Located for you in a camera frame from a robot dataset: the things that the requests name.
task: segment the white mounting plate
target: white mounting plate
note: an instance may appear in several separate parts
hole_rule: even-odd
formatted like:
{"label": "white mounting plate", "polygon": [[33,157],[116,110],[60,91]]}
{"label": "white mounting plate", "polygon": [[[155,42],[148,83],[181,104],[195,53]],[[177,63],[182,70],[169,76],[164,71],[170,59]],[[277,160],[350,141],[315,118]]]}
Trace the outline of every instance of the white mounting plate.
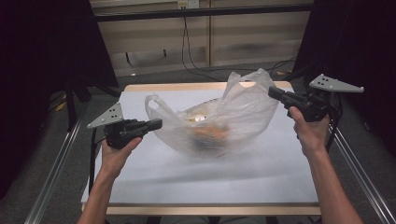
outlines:
{"label": "white mounting plate", "polygon": [[352,86],[323,74],[311,81],[309,86],[324,91],[364,92],[363,87]]}
{"label": "white mounting plate", "polygon": [[99,116],[99,118],[88,124],[87,128],[96,128],[102,125],[116,123],[121,120],[123,120],[121,104],[120,102],[117,102],[116,104],[111,106],[105,113]]}

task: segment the wall outlet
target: wall outlet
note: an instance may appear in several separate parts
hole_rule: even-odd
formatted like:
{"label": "wall outlet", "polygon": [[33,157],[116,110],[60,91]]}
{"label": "wall outlet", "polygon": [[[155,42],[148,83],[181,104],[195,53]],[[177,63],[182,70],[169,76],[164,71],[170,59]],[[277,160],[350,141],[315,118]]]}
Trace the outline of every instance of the wall outlet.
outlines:
{"label": "wall outlet", "polygon": [[177,1],[177,8],[178,9],[189,8],[189,1],[188,0]]}
{"label": "wall outlet", "polygon": [[188,8],[199,8],[199,0],[189,0]]}

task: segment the forearm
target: forearm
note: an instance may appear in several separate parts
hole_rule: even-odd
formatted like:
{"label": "forearm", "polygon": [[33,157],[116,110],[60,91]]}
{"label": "forearm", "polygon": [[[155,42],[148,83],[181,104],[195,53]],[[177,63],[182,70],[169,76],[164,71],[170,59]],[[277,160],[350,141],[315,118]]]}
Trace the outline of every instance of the forearm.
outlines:
{"label": "forearm", "polygon": [[78,223],[105,223],[114,180],[115,178],[106,172],[102,170],[99,172]]}
{"label": "forearm", "polygon": [[362,223],[341,186],[326,150],[307,155],[307,158],[318,193],[323,223]]}

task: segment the white plastic bag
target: white plastic bag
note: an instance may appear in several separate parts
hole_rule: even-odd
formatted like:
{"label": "white plastic bag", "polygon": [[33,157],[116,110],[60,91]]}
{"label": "white plastic bag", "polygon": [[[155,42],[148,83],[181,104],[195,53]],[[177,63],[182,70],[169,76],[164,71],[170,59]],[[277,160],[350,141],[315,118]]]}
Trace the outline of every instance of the white plastic bag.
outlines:
{"label": "white plastic bag", "polygon": [[[253,85],[243,87],[239,82],[244,81]],[[166,145],[194,157],[216,158],[241,151],[265,131],[278,105],[268,96],[274,85],[262,69],[243,77],[232,72],[221,98],[176,113],[154,94],[146,97],[146,111],[150,119],[163,120],[154,132]]]}

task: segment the white sheet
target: white sheet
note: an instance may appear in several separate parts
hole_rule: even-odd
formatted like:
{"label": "white sheet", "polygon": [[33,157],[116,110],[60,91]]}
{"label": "white sheet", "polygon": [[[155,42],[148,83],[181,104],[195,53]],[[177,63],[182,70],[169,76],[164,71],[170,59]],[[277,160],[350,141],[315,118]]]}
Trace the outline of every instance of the white sheet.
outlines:
{"label": "white sheet", "polygon": [[[153,92],[125,91],[126,119],[148,120],[144,100]],[[174,110],[218,98],[221,90],[155,91]],[[148,133],[117,178],[110,203],[317,203],[308,162],[293,120],[282,104],[268,129],[247,150],[220,159],[185,156]],[[96,173],[101,157],[96,160]],[[88,185],[81,202],[88,199]]]}

